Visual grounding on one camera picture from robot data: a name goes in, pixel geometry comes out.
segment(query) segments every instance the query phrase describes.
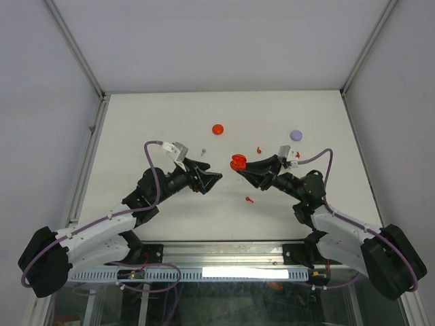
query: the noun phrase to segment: metal frame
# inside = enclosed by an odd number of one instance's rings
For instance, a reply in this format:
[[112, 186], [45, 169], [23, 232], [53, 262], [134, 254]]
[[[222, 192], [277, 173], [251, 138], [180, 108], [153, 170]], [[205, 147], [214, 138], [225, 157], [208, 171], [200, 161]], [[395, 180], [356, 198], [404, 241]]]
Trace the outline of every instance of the metal frame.
[[356, 317], [354, 316], [355, 309], [358, 310], [358, 312], [359, 312], [360, 307], [354, 306], [354, 301], [352, 300], [351, 292], [350, 292], [349, 288], [347, 288], [346, 291], [343, 291], [343, 299], [345, 301], [345, 310], [346, 310], [347, 316], [349, 317], [349, 326], [362, 325], [362, 324], [357, 324], [357, 322], [356, 322]]
[[[82, 160], [82, 166], [80, 172], [75, 181], [76, 187], [75, 191], [71, 197], [69, 208], [67, 209], [67, 214], [65, 217], [65, 225], [70, 223], [77, 223], [77, 216], [80, 214], [82, 203], [84, 201], [84, 192], [86, 190], [90, 171], [94, 161], [95, 153], [97, 151], [97, 145], [99, 142], [99, 137], [101, 135], [101, 130], [103, 127], [105, 113], [107, 111], [107, 106], [109, 102], [109, 96], [105, 95], [102, 90], [100, 83], [96, 79], [92, 69], [87, 63], [79, 45], [75, 41], [71, 31], [69, 30], [62, 14], [60, 13], [55, 0], [42, 0], [48, 13], [51, 15], [55, 25], [59, 29], [61, 35], [63, 36], [65, 43], [71, 50], [77, 64], [80, 69], [84, 72], [90, 85], [97, 93], [100, 98], [99, 107], [97, 109], [94, 124], [90, 126], [90, 135], [88, 139], [88, 145], [84, 153]], [[389, 0], [385, 6], [383, 13], [378, 19], [372, 33], [370, 34], [366, 44], [363, 47], [358, 59], [352, 68], [347, 81], [342, 87], [343, 101], [347, 110], [346, 105], [346, 94], [351, 87], [355, 77], [360, 72], [364, 61], [369, 55], [373, 48], [380, 32], [382, 31], [388, 18], [391, 16], [393, 10], [396, 8], [399, 0]], [[354, 129], [354, 123], [352, 122], [351, 115], [347, 110], [349, 122], [351, 124], [358, 149], [360, 150], [360, 155], [364, 164], [364, 155], [361, 152], [360, 142], [358, 136]], [[164, 260], [172, 261], [180, 267], [183, 268], [195, 268], [204, 265], [216, 265], [216, 264], [236, 264], [240, 266], [251, 266], [251, 267], [267, 267], [267, 268], [282, 268], [282, 247], [283, 241], [272, 241], [272, 242], [164, 242]], [[331, 266], [331, 268], [343, 270], [347, 269], [346, 266]], [[352, 294], [350, 295], [350, 303], [352, 308], [355, 310], [358, 308], [358, 301], [355, 302], [352, 299]], [[402, 296], [402, 307], [406, 313], [409, 321], [409, 325], [429, 325], [428, 317], [425, 313], [424, 307], [421, 303], [421, 299], [418, 293], [405, 293]], [[31, 300], [29, 309], [27, 310], [27, 315], [24, 318], [24, 324], [26, 326], [36, 326], [43, 325], [46, 320], [47, 313], [50, 307], [50, 298], [37, 299], [34, 295]], [[356, 325], [359, 325], [359, 319], [356, 319]]]
[[89, 290], [89, 294], [93, 294], [93, 295], [89, 296], [88, 302], [86, 303], [86, 311], [85, 311], [84, 318], [83, 318], [83, 326], [90, 326], [90, 320], [92, 317], [92, 313], [94, 311], [95, 298], [96, 298], [95, 293], [96, 292], [97, 291], [95, 291], [95, 290]]
[[358, 304], [358, 298], [356, 295], [355, 285], [350, 284], [347, 287], [347, 295], [350, 301], [350, 306], [352, 309], [352, 316], [354, 318], [355, 326], [364, 326], [361, 316], [360, 305]]
[[62, 14], [60, 13], [54, 0], [42, 0], [42, 2], [46, 6], [47, 12], [50, 14], [59, 32], [63, 36], [68, 48], [71, 50], [75, 61], [79, 65], [80, 69], [83, 71], [86, 79], [89, 81], [89, 84], [94, 88], [94, 91], [96, 92], [98, 97], [103, 99], [104, 91], [101, 89], [100, 83], [97, 81], [94, 73], [92, 72], [92, 69], [89, 67], [88, 62], [84, 58], [84, 55], [80, 50], [79, 45], [75, 41], [74, 36], [72, 35], [67, 24], [65, 23], [65, 20], [63, 19]]
[[[292, 267], [280, 266], [279, 272], [282, 270], [288, 271], [288, 278], [247, 278], [247, 277], [204, 277], [202, 268], [180, 268], [181, 278], [180, 282], [183, 283], [210, 283], [210, 282], [307, 282], [309, 279], [308, 268], [303, 267]], [[115, 284], [118, 281], [118, 273], [129, 272], [131, 269], [121, 268], [117, 266], [112, 267], [102, 267], [95, 268], [83, 273], [75, 275], [70, 278], [69, 282], [75, 283], [92, 283], [95, 285], [112, 283]], [[123, 283], [173, 283], [176, 282], [179, 275], [178, 272], [172, 268], [162, 267], [162, 268], [148, 268], [146, 271], [141, 273], [141, 277], [126, 278], [123, 279]]]
[[360, 153], [362, 166], [364, 167], [364, 172], [366, 173], [366, 178], [367, 178], [367, 181], [368, 181], [368, 185], [370, 186], [370, 191], [372, 192], [372, 197], [373, 197], [373, 200], [375, 202], [376, 210], [378, 212], [378, 216], [379, 216], [379, 219], [381, 221], [381, 224], [382, 224], [382, 226], [384, 226], [384, 222], [383, 222], [382, 216], [381, 216], [381, 210], [379, 209], [378, 201], [376, 199], [375, 193], [373, 192], [372, 181], [370, 180], [370, 176], [368, 175], [367, 164], [366, 164], [366, 161], [364, 159], [365, 155], [364, 155], [364, 152], [362, 151], [360, 138], [359, 138], [358, 133], [357, 133], [357, 131], [355, 129], [355, 124], [353, 123], [352, 115], [351, 115], [351, 113], [349, 111], [349, 108], [347, 106], [346, 96], [342, 96], [342, 100], [343, 100], [343, 104], [345, 106], [345, 110], [346, 110], [346, 114], [347, 114], [347, 119], [349, 119], [349, 124], [351, 125], [353, 137], [355, 138], [356, 147], [358, 148], [358, 152]]
[[[144, 284], [142, 289], [149, 290], [150, 285]], [[137, 323], [140, 326], [142, 326], [142, 325], [145, 326], [146, 321], [147, 321], [148, 297], [149, 296], [150, 296], [149, 293], [142, 293], [141, 308], [140, 308], [140, 312], [139, 312], [139, 321]]]
[[343, 96], [346, 96], [347, 91], [351, 87], [353, 81], [355, 80], [355, 77], [360, 72], [360, 69], [362, 67], [362, 64], [367, 59], [367, 56], [369, 55], [370, 51], [373, 48], [373, 45], [375, 44], [379, 34], [383, 30], [385, 23], [388, 21], [388, 18], [391, 16], [392, 12], [396, 8], [397, 4], [400, 0], [389, 0], [387, 5], [384, 7], [381, 16], [379, 17], [377, 23], [375, 24], [375, 27], [368, 37], [366, 43], [364, 44], [364, 47], [362, 48], [362, 51], [360, 55], [358, 56], [358, 59], [355, 62], [355, 65], [353, 66], [351, 73], [349, 77], [347, 78], [345, 85], [341, 89], [341, 94]]

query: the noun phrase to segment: small red object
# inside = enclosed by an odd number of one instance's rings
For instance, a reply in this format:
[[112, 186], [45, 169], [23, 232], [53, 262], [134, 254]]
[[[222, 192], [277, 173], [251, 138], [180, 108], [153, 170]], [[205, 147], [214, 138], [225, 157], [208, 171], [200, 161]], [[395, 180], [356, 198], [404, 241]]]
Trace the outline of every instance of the small red object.
[[276, 282], [267, 282], [267, 285], [274, 290], [281, 291], [284, 287], [283, 285]]
[[148, 254], [147, 254], [147, 253], [143, 253], [143, 254], [142, 254], [142, 257], [145, 257], [145, 258], [146, 258], [145, 263], [143, 263], [143, 264], [144, 264], [144, 265], [148, 264], [148, 259], [149, 259]]
[[230, 166], [234, 171], [246, 169], [246, 157], [242, 154], [235, 154], [232, 157]]
[[223, 134], [224, 126], [221, 124], [215, 124], [212, 128], [213, 134]]

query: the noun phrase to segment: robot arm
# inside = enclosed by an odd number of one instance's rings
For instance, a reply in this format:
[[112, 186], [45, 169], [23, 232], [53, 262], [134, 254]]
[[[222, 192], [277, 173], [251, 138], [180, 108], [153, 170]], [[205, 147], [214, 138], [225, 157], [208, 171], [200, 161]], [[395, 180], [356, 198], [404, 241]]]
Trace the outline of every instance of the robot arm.
[[209, 164], [186, 158], [188, 149], [182, 144], [161, 145], [175, 162], [173, 172], [146, 170], [131, 194], [92, 221], [56, 232], [49, 227], [36, 231], [18, 265], [37, 297], [53, 294], [68, 278], [95, 266], [112, 261], [143, 264], [144, 248], [133, 229], [158, 213], [152, 204], [157, 189], [160, 204], [185, 187], [206, 194], [222, 178], [220, 173], [205, 172]]
[[298, 158], [299, 154], [290, 146], [282, 146], [278, 155], [263, 161], [247, 162], [237, 154], [230, 163], [254, 187], [262, 191], [275, 187], [299, 200], [293, 206], [294, 214], [313, 232], [305, 238], [303, 250], [298, 247], [290, 251], [293, 261], [310, 268], [322, 257], [339, 261], [366, 275], [381, 294], [392, 300], [427, 274], [424, 263], [399, 227], [368, 225], [332, 210], [326, 202], [319, 171], [312, 170], [302, 178], [286, 172], [298, 166]]

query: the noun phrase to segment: glass panel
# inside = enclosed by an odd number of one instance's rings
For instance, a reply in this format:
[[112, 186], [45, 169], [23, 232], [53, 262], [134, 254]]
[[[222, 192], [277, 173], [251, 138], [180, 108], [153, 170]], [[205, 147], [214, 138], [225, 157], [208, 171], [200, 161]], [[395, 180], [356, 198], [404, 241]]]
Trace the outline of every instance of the glass panel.
[[[129, 283], [163, 289], [168, 283]], [[95, 295], [82, 289], [92, 287]], [[315, 290], [296, 283], [188, 282], [177, 292], [142, 294], [116, 285], [67, 283], [54, 297], [55, 326], [405, 326], [398, 301], [380, 296], [366, 278], [342, 289]]]

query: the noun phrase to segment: cable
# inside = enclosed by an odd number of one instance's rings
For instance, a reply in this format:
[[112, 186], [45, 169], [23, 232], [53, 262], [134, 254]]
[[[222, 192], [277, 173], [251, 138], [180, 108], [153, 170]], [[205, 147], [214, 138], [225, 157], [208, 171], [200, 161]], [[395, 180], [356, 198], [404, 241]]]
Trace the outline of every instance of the cable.
[[[323, 151], [321, 151], [320, 153], [318, 153], [316, 156], [309, 158], [308, 160], [303, 160], [303, 161], [299, 161], [300, 165], [303, 164], [308, 164], [316, 159], [318, 159], [319, 157], [321, 157], [322, 155], [324, 155], [325, 153], [329, 152], [330, 153], [330, 157], [329, 157], [329, 163], [328, 163], [328, 168], [326, 169], [326, 175], [325, 175], [325, 181], [324, 181], [324, 187], [326, 190], [326, 183], [328, 182], [328, 177], [331, 171], [331, 167], [332, 167], [332, 158], [334, 156], [334, 152], [332, 149], [327, 148], [324, 149]], [[380, 241], [384, 242], [388, 247], [390, 247], [392, 249], [392, 251], [394, 251], [394, 253], [403, 261], [404, 265], [406, 266], [406, 268], [408, 268], [409, 273], [411, 275], [411, 278], [413, 279], [413, 287], [410, 288], [408, 290], [408, 292], [414, 292], [418, 289], [419, 287], [419, 283], [418, 283], [418, 279], [417, 279], [417, 275], [415, 275], [414, 269], [411, 266], [411, 264], [409, 263], [409, 261], [405, 258], [405, 256], [403, 256], [403, 254], [399, 251], [399, 249], [396, 248], [396, 246], [394, 246], [394, 244], [392, 244], [390, 241], [388, 241], [388, 239], [386, 239], [385, 237], [383, 237], [382, 235], [380, 235], [379, 233], [375, 232], [372, 229], [369, 228], [365, 228], [364, 225], [347, 218], [346, 216], [341, 215], [340, 213], [338, 213], [337, 211], [334, 211], [331, 206], [328, 204], [328, 201], [326, 200], [326, 196], [324, 196], [324, 202], [325, 202], [325, 207], [326, 209], [335, 217], [338, 217], [339, 219], [341, 219], [342, 221], [345, 221], [347, 223], [350, 223], [351, 225], [361, 229], [361, 230], [366, 230], [368, 233], [372, 234], [373, 236], [375, 236], [377, 239], [379, 239]]]
[[168, 326], [169, 323], [171, 322], [172, 317], [173, 317], [173, 315], [175, 314], [175, 311], [177, 310], [179, 300], [181, 299], [181, 292], [183, 292], [183, 285], [181, 285], [181, 288], [180, 288], [180, 290], [179, 290], [179, 293], [178, 293], [178, 290], [177, 290], [176, 287], [174, 288], [174, 290], [175, 290], [175, 302], [174, 302], [174, 305], [173, 305], [173, 307], [172, 307], [172, 309], [171, 309], [171, 312], [169, 313], [168, 318], [167, 318], [166, 321], [162, 324], [162, 326]]
[[357, 273], [350, 281], [343, 283], [343, 284], [339, 284], [339, 285], [332, 285], [330, 287], [328, 287], [326, 285], [325, 286], [312, 285], [312, 284], [302, 283], [302, 282], [292, 282], [292, 283], [302, 285], [303, 287], [311, 287], [311, 288], [314, 287], [315, 289], [334, 290], [334, 289], [341, 289], [343, 287], [348, 287], [349, 285], [354, 284], [354, 282], [356, 282], [360, 277], [361, 277], [361, 274]]
[[162, 326], [164, 325], [164, 323], [166, 323], [164, 316], [166, 315], [166, 306], [168, 304], [168, 296], [169, 296], [169, 291], [166, 291], [164, 294], [164, 301], [163, 301], [163, 313], [162, 313], [162, 322], [161, 322]]
[[[163, 142], [162, 141], [147, 141], [145, 143], [145, 145], [143, 146], [143, 150], [145, 151], [145, 156], [147, 158], [148, 163], [150, 164], [150, 168], [151, 168], [151, 172], [153, 174], [154, 177], [154, 181], [156, 182], [156, 199], [154, 201], [154, 203], [151, 206], [148, 207], [144, 207], [141, 209], [127, 209], [125, 211], [121, 211], [121, 212], [117, 212], [114, 213], [111, 217], [117, 217], [120, 215], [124, 215], [124, 214], [130, 214], [130, 213], [138, 213], [138, 212], [143, 212], [143, 211], [149, 211], [151, 209], [153, 209], [154, 207], [156, 207], [158, 205], [158, 201], [160, 200], [160, 183], [158, 181], [158, 176], [157, 176], [157, 172], [156, 172], [156, 168], [154, 168], [154, 165], [152, 163], [151, 160], [151, 156], [150, 153], [148, 151], [148, 146], [151, 144], [157, 144], [157, 145], [162, 145]], [[88, 228], [91, 228], [92, 226], [95, 226], [98, 223], [101, 223], [102, 221], [105, 221], [109, 219], [108, 216], [104, 216], [100, 219], [97, 219], [96, 221], [93, 221], [92, 223], [89, 223], [88, 225], [85, 225], [84, 227], [77, 229], [75, 231], [73, 231], [71, 234], [72, 235], [76, 235], [79, 234], [80, 232], [83, 232], [85, 230], [87, 230]], [[29, 273], [29, 270], [33, 267], [33, 265], [35, 265], [35, 263], [43, 256], [45, 255], [51, 248], [53, 248], [54, 246], [56, 246], [57, 244], [61, 243], [62, 241], [68, 239], [67, 236], [62, 236], [59, 239], [53, 241], [52, 243], [50, 243], [48, 246], [46, 246], [44, 249], [42, 249], [36, 256], [34, 256], [34, 258], [30, 261], [30, 263], [27, 265], [27, 267], [24, 269], [22, 276], [21, 276], [21, 285], [23, 287], [26, 288], [31, 288], [32, 286], [28, 283], [26, 283], [26, 277], [27, 274]]]
[[326, 260], [325, 272], [330, 273], [331, 261], [329, 259]]
[[[132, 267], [132, 268], [137, 267], [136, 265], [123, 264], [123, 263], [120, 263], [118, 261], [113, 261], [113, 262], [111, 262], [111, 264], [117, 265], [117, 266], [122, 266], [122, 267]], [[162, 293], [162, 292], [169, 291], [170, 289], [173, 289], [180, 282], [181, 270], [177, 266], [170, 264], [170, 263], [152, 263], [152, 264], [148, 264], [146, 267], [148, 268], [148, 267], [152, 267], [152, 266], [166, 266], [166, 267], [173, 268], [174, 270], [176, 270], [178, 272], [177, 280], [174, 283], [172, 283], [170, 286], [168, 286], [164, 289], [158, 289], [158, 290], [140, 290], [140, 289], [136, 289], [134, 287], [130, 287], [130, 286], [128, 286], [122, 282], [119, 282], [119, 281], [116, 284], [121, 286], [121, 288], [129, 289], [129, 290], [132, 290], [135, 292], [140, 292], [140, 293]]]
[[[148, 258], [149, 258], [147, 253], [144, 253], [143, 256], [146, 257], [146, 260], [145, 260], [145, 263], [143, 263], [143, 266], [142, 266], [141, 270], [145, 269], [146, 264], [148, 263]], [[132, 274], [134, 274], [134, 273], [130, 272], [128, 274], [121, 274], [119, 276], [130, 276]], [[97, 291], [96, 288], [100, 287], [101, 285], [103, 285], [103, 287], [106, 287], [108, 285], [115, 285], [115, 284], [116, 284], [115, 282], [94, 283], [94, 284], [92, 284], [92, 283], [91, 284], [89, 284], [89, 283], [83, 283], [83, 284], [79, 285], [78, 287], [74, 287], [71, 290], [71, 292], [74, 293], [75, 295], [80, 296], [80, 297], [93, 297], [94, 295], [99, 294], [99, 291]], [[81, 292], [81, 290], [87, 290], [88, 293], [83, 293], [83, 292]]]
[[[142, 257], [145, 257], [146, 260], [145, 260], [145, 263], [143, 263], [142, 268], [140, 268], [140, 269], [138, 269], [138, 270], [144, 270], [144, 269], [146, 269], [147, 264], [148, 264], [148, 259], [149, 259], [148, 254], [147, 254], [147, 253], [144, 253], [144, 254], [142, 255]], [[127, 274], [121, 274], [121, 275], [118, 275], [118, 277], [119, 277], [119, 276], [131, 276], [131, 275], [133, 275], [133, 274], [136, 274], [135, 270], [133, 270], [132, 272], [127, 273]]]

